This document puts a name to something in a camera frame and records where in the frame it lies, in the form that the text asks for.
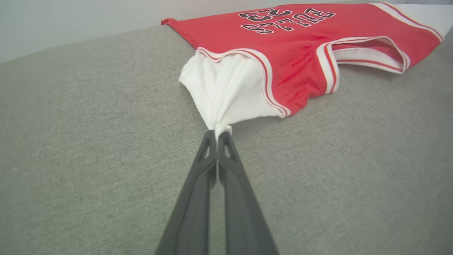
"clothing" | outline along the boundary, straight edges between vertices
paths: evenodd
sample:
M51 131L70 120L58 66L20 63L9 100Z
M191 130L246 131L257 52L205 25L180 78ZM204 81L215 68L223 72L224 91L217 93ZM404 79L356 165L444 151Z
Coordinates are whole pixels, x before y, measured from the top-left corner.
M337 64L404 73L443 41L453 5L281 5L162 24L197 49L179 81L214 129L295 114L338 89Z

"white wall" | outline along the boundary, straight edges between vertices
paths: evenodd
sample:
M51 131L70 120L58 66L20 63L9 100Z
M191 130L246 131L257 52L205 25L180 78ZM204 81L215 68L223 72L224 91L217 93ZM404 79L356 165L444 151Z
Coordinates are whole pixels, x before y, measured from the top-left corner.
M178 20L339 0L0 0L0 63L53 46ZM404 0L387 0L404 2Z

